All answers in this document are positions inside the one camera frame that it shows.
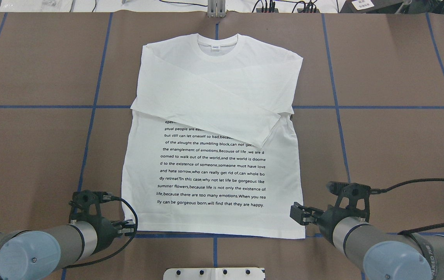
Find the white t-shirt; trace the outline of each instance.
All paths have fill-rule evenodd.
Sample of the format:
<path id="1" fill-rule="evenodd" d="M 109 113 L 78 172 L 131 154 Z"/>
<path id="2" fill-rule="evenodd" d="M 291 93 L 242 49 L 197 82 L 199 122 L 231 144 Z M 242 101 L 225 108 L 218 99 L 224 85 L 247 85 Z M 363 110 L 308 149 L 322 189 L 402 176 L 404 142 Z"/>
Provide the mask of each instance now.
<path id="1" fill-rule="evenodd" d="M 289 218 L 302 203 L 290 121 L 301 65 L 239 34 L 143 47 L 122 176 L 139 230 L 304 238 Z"/>

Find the white metal plate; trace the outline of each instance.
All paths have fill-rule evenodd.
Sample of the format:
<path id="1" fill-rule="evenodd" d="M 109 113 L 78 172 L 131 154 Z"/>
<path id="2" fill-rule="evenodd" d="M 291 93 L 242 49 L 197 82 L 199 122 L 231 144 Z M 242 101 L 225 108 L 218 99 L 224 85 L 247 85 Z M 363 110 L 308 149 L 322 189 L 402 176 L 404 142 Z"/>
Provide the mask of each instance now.
<path id="1" fill-rule="evenodd" d="M 265 280 L 263 268 L 167 269 L 163 280 Z"/>

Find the blue tape grid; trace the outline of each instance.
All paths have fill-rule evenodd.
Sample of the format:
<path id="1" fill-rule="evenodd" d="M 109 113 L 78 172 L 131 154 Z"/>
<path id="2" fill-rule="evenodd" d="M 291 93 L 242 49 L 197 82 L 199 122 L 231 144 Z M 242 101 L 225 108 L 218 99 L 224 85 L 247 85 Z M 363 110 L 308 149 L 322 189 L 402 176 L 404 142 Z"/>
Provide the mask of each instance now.
<path id="1" fill-rule="evenodd" d="M 343 137 L 343 128 L 341 126 L 341 114 L 340 114 L 340 109 L 423 109 L 423 110 L 431 110 L 431 109 L 437 109 L 437 110 L 441 110 L 444 109 L 444 106 L 341 106 L 338 103 L 338 98 L 337 98 L 337 94 L 336 94 L 336 84 L 334 82 L 334 72 L 333 72 L 333 68 L 332 68 L 332 59 L 331 59 L 331 53 L 329 50 L 329 41 L 327 38 L 327 27 L 326 27 L 326 22 L 325 22 L 325 16 L 324 14 L 321 14 L 322 16 L 322 23 L 323 23 L 323 32 L 324 32 L 324 40 L 325 40 L 325 46 L 326 46 L 326 52 L 327 52 L 327 62 L 329 64 L 329 74 L 330 74 L 330 79 L 331 79 L 331 85 L 332 85 L 332 94 L 334 97 L 334 106 L 315 106 L 315 105 L 310 105 L 310 106 L 293 106 L 293 108 L 295 109 L 334 109 L 336 111 L 336 119 L 338 122 L 338 129 L 339 129 L 339 136 L 340 136 L 340 140 L 341 140 L 341 149 L 343 151 L 343 161 L 344 161 L 344 165 L 345 165 L 345 170 L 346 170 L 346 174 L 348 177 L 348 182 L 350 182 L 350 170 L 348 168 L 348 158 L 347 158 L 347 154 L 346 154 L 346 148 L 345 148 L 345 143 L 344 143 L 344 137 Z M 107 46 L 108 46 L 108 39 L 110 37 L 110 28 L 111 28 L 111 24 L 112 24 L 112 17 L 113 14 L 110 13 L 110 18 L 108 20 L 108 29 L 107 29 L 107 34 L 106 34 L 106 38 L 105 38 L 105 45 L 103 47 L 103 55 L 101 58 L 101 66 L 100 66 L 100 70 L 99 70 L 99 76 L 98 76 L 98 83 L 96 85 L 96 92 L 94 94 L 94 102 L 93 105 L 0 105 L 0 109 L 92 109 L 92 113 L 91 113 L 91 119 L 90 119 L 90 124 L 89 124 L 89 129 L 87 132 L 87 139 L 86 139 L 86 145 L 85 145 L 85 150 L 84 150 L 84 157 L 82 160 L 82 167 L 80 169 L 80 179 L 79 179 L 79 184 L 78 184 L 78 188 L 77 190 L 80 191 L 82 189 L 82 183 L 83 183 L 83 174 L 84 174 L 84 169 L 85 169 L 85 165 L 86 165 L 86 161 L 87 161 L 87 154 L 89 152 L 89 141 L 90 141 L 90 137 L 91 137 L 91 132 L 92 132 L 92 128 L 93 128 L 93 122 L 94 122 L 94 116 L 96 113 L 96 109 L 127 109 L 130 108 L 130 105 L 97 105 L 97 101 L 98 101 L 98 97 L 99 97 L 99 90 L 100 90 L 100 85 L 101 85 L 101 78 L 103 75 L 103 68 L 105 65 L 105 57 L 106 57 L 106 51 L 107 51 Z M 5 24 L 7 18 L 7 13 L 4 14 L 3 16 L 3 20 L 0 24 L 0 35 L 1 32 L 3 30 L 3 26 Z M 430 16 L 429 14 L 426 13 L 426 20 L 428 23 L 428 29 L 430 32 L 430 36 L 431 36 L 431 40 L 433 43 L 433 46 L 435 48 L 435 54 L 437 56 L 437 60 L 439 62 L 439 65 L 441 67 L 441 71 L 443 74 L 443 78 L 444 78 L 444 64 L 441 60 L 441 56 L 438 50 L 438 46 L 435 40 L 435 36 L 432 30 L 432 25 L 431 25 L 431 21 L 430 21 Z M 217 23 L 215 25 L 215 39 L 219 38 L 219 23 Z M 444 232 L 423 232 L 421 233 L 422 235 L 435 235 L 435 234 L 444 234 Z M 315 234 L 314 236 L 309 236 L 309 238 L 321 238 L 322 235 L 321 234 Z M 135 238 L 141 238 L 141 239 L 148 239 L 148 238 L 153 238 L 153 239 L 157 239 L 157 238 L 213 238 L 213 266 L 217 267 L 218 266 L 218 257 L 217 257 L 217 248 L 218 248 L 218 238 L 254 238 L 253 236 L 240 236 L 240 235 L 230 235 L 230 234 L 174 234 L 174 233 L 163 233 L 163 234 L 137 234 L 135 236 Z M 61 279 L 65 280 L 66 277 L 66 269 L 64 269 L 62 271 L 62 275 L 61 275 Z M 361 278 L 363 280 L 365 280 L 365 275 L 364 273 L 361 273 Z"/>

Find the shirt sleeve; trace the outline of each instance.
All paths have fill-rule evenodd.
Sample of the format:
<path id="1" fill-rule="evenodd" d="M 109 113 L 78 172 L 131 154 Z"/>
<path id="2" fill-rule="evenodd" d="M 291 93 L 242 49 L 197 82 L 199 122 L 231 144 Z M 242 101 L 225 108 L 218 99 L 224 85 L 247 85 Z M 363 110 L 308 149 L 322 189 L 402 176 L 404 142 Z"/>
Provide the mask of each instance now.
<path id="1" fill-rule="evenodd" d="M 144 46 L 131 109 L 261 148 L 280 115 L 155 56 Z"/>

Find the table surface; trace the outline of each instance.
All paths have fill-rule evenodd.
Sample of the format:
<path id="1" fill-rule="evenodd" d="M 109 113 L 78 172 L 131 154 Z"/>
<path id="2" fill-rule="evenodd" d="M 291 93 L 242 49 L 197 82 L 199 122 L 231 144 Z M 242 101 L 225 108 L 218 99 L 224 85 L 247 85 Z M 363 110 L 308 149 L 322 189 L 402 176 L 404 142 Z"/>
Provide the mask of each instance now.
<path id="1" fill-rule="evenodd" d="M 0 231 L 66 223 L 76 190 L 121 192 L 142 45 L 190 33 L 245 34 L 304 57 L 293 123 L 308 206 L 335 202 L 331 180 L 385 188 L 444 177 L 444 16 L 0 13 Z M 121 207 L 108 203 L 103 213 L 118 219 Z M 371 197 L 371 223 L 382 231 L 439 222 L 444 183 Z M 48 279 L 151 280 L 203 266 L 263 267 L 270 280 L 363 278 L 316 227 L 307 233 L 140 232 L 116 257 Z"/>

